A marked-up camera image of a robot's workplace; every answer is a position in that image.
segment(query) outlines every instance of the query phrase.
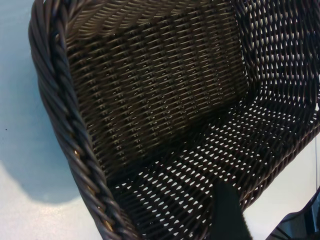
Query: woven pattern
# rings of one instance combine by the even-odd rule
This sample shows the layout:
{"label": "woven pattern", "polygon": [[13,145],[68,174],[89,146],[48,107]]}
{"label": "woven pattern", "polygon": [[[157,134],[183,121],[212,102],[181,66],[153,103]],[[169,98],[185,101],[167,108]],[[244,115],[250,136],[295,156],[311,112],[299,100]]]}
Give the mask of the woven pattern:
{"label": "woven pattern", "polygon": [[29,40],[58,142],[103,239],[210,234],[320,131],[317,0],[45,1]]}
{"label": "woven pattern", "polygon": [[238,34],[223,2],[70,47],[80,111],[107,175],[163,141],[183,141],[192,123],[245,96]]}

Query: braided rim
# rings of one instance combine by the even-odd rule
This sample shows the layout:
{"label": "braided rim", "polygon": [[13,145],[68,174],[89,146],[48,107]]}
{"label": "braided rim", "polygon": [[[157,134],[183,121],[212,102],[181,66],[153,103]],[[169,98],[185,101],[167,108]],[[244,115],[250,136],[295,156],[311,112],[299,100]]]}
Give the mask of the braided rim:
{"label": "braided rim", "polygon": [[[137,239],[138,236],[128,229],[122,211],[107,187],[106,177],[95,157],[90,136],[79,112],[69,71],[69,30],[84,6],[101,2],[102,0],[35,0],[31,9],[28,37],[41,99],[79,192],[102,238]],[[315,31],[319,37],[319,0],[312,0],[312,3],[317,15]],[[311,139],[315,137],[314,130],[311,129],[307,135],[312,135]]]}

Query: black object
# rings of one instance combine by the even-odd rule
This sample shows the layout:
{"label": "black object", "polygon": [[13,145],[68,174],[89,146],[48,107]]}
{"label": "black object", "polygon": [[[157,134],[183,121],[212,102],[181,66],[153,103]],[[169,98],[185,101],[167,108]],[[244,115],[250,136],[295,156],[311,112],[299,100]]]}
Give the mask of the black object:
{"label": "black object", "polygon": [[214,186],[213,199],[211,240],[252,240],[236,189],[230,184],[219,182]]}
{"label": "black object", "polygon": [[317,0],[36,0],[28,34],[104,239],[207,236],[218,179],[245,209],[320,131]]}
{"label": "black object", "polygon": [[290,214],[290,216],[288,217],[285,217],[280,223],[286,223],[286,222],[289,222],[299,216],[301,216],[302,214],[306,214],[307,211],[310,211],[312,205],[315,203],[317,197],[319,196],[320,194],[320,187],[318,187],[318,189],[316,190],[315,194],[313,195],[313,197],[310,199],[310,201],[303,207],[303,209],[301,209],[300,211],[298,212],[293,212]]}

